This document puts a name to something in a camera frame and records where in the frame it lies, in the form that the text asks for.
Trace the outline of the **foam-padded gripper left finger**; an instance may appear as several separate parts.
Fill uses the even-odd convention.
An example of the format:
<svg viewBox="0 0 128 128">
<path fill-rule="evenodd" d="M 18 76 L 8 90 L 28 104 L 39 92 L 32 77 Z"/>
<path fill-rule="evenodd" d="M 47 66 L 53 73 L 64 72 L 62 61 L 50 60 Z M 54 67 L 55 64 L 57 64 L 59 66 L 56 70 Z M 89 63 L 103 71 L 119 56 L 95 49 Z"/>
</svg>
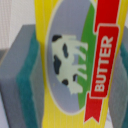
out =
<svg viewBox="0 0 128 128">
<path fill-rule="evenodd" d="M 44 86 L 34 25 L 23 25 L 0 65 L 9 128 L 42 128 Z"/>
</svg>

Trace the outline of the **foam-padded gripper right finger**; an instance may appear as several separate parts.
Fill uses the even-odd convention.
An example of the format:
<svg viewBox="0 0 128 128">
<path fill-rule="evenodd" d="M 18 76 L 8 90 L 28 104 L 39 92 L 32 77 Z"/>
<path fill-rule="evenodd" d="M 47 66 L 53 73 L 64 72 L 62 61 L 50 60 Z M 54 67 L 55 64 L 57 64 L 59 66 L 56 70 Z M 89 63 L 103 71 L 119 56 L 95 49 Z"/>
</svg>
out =
<svg viewBox="0 0 128 128">
<path fill-rule="evenodd" d="M 128 128 L 128 34 L 123 36 L 116 59 L 109 110 L 113 128 Z"/>
</svg>

